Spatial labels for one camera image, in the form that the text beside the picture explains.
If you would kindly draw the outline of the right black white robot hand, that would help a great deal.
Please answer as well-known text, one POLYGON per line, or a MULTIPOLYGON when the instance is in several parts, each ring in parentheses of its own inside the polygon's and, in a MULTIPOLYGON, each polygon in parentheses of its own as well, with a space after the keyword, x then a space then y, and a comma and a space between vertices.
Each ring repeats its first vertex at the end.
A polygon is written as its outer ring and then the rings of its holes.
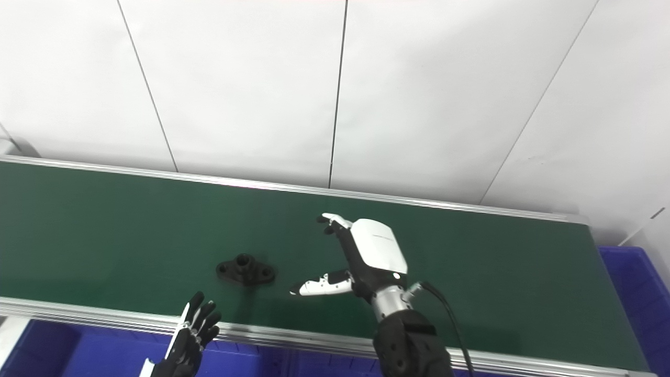
POLYGON ((335 213, 322 213, 325 234, 334 234, 341 245, 347 268, 297 282, 289 290, 295 296, 353 293, 370 302, 382 290, 407 288, 408 265, 393 230, 378 220, 346 220, 335 213))

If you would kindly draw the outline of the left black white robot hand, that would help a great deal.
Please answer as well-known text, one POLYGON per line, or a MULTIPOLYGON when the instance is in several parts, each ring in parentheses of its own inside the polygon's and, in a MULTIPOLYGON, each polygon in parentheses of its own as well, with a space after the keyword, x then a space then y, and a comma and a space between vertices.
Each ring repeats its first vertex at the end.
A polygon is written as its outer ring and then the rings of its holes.
POLYGON ((206 301, 197 291, 184 306, 179 324, 164 358, 157 363, 146 359, 140 376, 195 376, 203 360, 206 346, 220 333, 221 313, 214 301, 206 301))

